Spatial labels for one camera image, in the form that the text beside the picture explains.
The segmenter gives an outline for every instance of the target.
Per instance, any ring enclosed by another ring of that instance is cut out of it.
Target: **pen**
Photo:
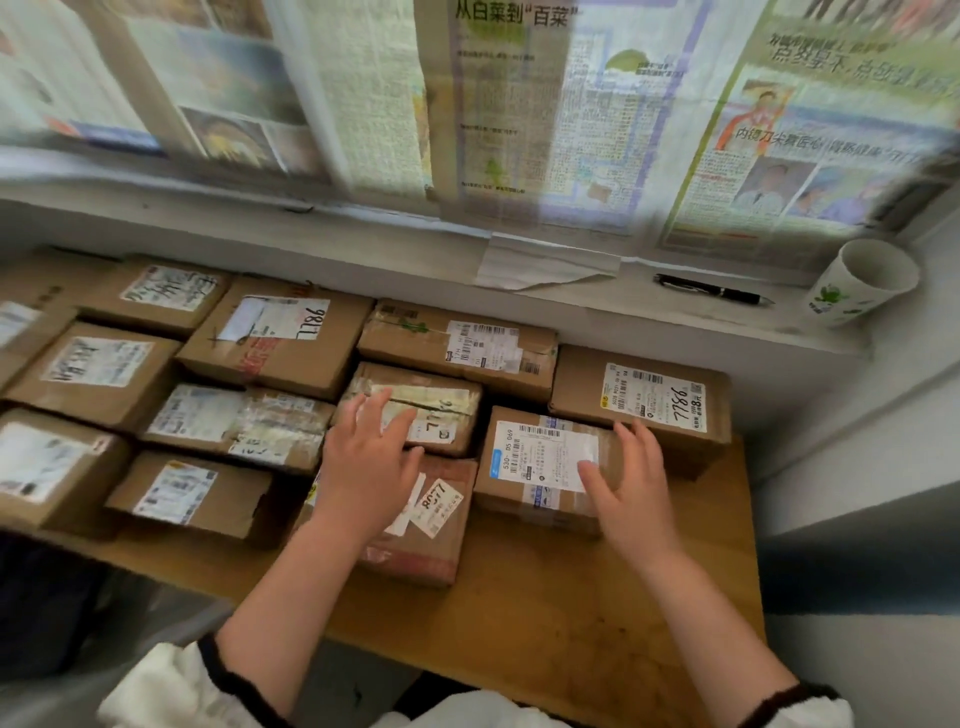
[[[719,285],[710,283],[701,283],[698,280],[679,279],[676,276],[664,276],[657,273],[654,276],[654,283],[664,288],[673,288],[677,291],[686,291],[687,293],[702,293],[705,296],[712,296],[717,299],[726,299],[727,301],[736,301],[737,303],[746,303],[747,305],[773,305],[774,302],[768,298],[760,296],[758,293],[748,293],[747,291],[738,291],[734,288],[721,288]]]

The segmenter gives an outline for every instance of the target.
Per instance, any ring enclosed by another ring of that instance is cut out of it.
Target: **white label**
[[[0,493],[42,503],[89,454],[86,443],[7,423],[0,430]]]
[[[420,477],[417,478],[417,482],[414,483],[414,489],[410,491],[407,504],[403,506],[403,510],[400,511],[400,515],[394,519],[394,522],[384,529],[384,533],[389,533],[391,536],[402,536],[407,532],[407,525],[410,523],[410,514],[414,509],[417,498],[420,497],[425,482],[426,473],[421,473]]]
[[[295,397],[294,395],[283,394],[265,395],[260,401],[270,407],[303,412],[308,415],[313,413],[313,408],[316,404],[314,400],[309,400],[306,397]]]
[[[260,427],[259,429],[262,431],[255,434],[253,432],[238,434],[227,452],[247,460],[256,460],[271,465],[283,465],[294,446],[294,438],[291,437],[291,433],[284,431],[285,434],[280,437],[270,437],[269,428]]]
[[[153,347],[149,341],[74,336],[41,379],[60,384],[126,387]]]
[[[510,374],[520,371],[523,349],[517,346],[519,328],[451,321],[446,325],[446,333],[447,361]]]
[[[196,311],[217,287],[217,277],[165,265],[148,266],[126,291],[123,301],[147,303],[178,311]]]
[[[0,349],[29,328],[40,315],[39,311],[13,301],[0,303]]]
[[[190,523],[216,479],[216,471],[171,460],[133,507],[133,514],[177,525]]]
[[[167,399],[147,433],[219,443],[243,404],[242,392],[181,384]]]
[[[329,299],[245,296],[217,339],[239,341],[256,336],[315,341],[328,308]]]
[[[699,382],[608,363],[600,406],[661,425],[707,431],[707,387]]]
[[[410,513],[410,523],[435,539],[463,499],[456,488],[437,478],[430,490],[417,500]]]
[[[490,476],[583,493],[577,473],[581,460],[600,461],[596,435],[500,422],[493,438]]]

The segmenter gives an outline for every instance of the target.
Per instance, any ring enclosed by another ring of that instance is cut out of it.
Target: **wooden table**
[[[762,635],[742,444],[671,487],[688,552]],[[37,535],[235,602],[276,558],[140,520],[109,543]],[[604,542],[476,509],[451,590],[358,569],[327,636],[597,728],[709,725],[660,610]]]

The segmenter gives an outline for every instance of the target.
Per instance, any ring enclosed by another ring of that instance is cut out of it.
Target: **person's left hand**
[[[343,529],[358,548],[400,514],[420,474],[423,448],[403,452],[417,410],[401,412],[380,432],[390,395],[387,387],[370,398],[358,395],[343,407],[326,434],[317,477],[312,521],[321,519],[324,527]]]

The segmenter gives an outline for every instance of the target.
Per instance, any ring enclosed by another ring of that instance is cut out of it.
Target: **white paper cup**
[[[906,293],[920,282],[920,267],[884,240],[851,240],[804,298],[804,309],[835,327]]]

